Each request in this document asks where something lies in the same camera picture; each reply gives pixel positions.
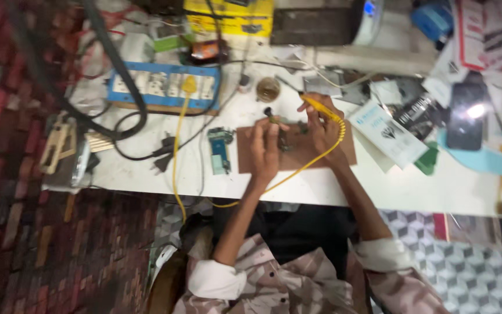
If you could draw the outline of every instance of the black pants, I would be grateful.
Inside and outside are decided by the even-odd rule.
[[[223,205],[236,200],[215,198]],[[255,210],[246,238],[260,233],[276,261],[283,265],[321,247],[334,265],[338,279],[345,279],[347,239],[356,237],[356,223],[352,211],[345,207],[301,205],[295,213],[265,212],[260,202]],[[233,207],[213,207],[214,245]]]

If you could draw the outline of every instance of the tiled floor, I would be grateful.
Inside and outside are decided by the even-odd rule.
[[[271,210],[281,207],[296,210],[297,206],[269,204]],[[210,204],[204,201],[190,211],[193,212],[210,215]],[[502,252],[481,245],[436,240],[433,214],[381,210],[381,215],[394,235],[410,248],[419,268],[451,313],[502,314]],[[181,212],[178,206],[161,204],[157,219],[155,246],[167,242],[179,244]]]

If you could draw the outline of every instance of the smartphone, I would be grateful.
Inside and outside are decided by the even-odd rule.
[[[480,150],[484,119],[492,107],[487,86],[483,83],[454,84],[449,107],[447,146],[451,149]]]

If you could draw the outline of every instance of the white sleeve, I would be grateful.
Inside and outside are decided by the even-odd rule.
[[[375,272],[386,273],[415,267],[410,251],[400,240],[362,241],[354,246],[354,250],[363,268]]]
[[[197,297],[235,300],[241,295],[247,274],[216,261],[199,261],[193,270],[187,288]]]

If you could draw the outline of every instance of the brown mat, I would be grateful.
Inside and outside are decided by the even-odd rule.
[[[347,120],[345,122],[346,134],[344,140],[340,143],[340,147],[344,150],[350,165],[355,165],[357,161],[354,149],[354,139],[352,137],[352,125]],[[311,132],[302,134],[297,124],[289,125],[289,127],[290,130],[287,132],[287,139],[288,144],[293,148],[291,151],[280,154],[280,170],[297,170],[318,156],[318,153],[313,148]],[[236,131],[238,140],[239,173],[250,173],[253,169],[253,161],[251,160],[251,139],[247,136],[247,130],[251,128],[252,127],[240,127]],[[310,166],[310,168],[324,167],[328,167],[324,159]]]

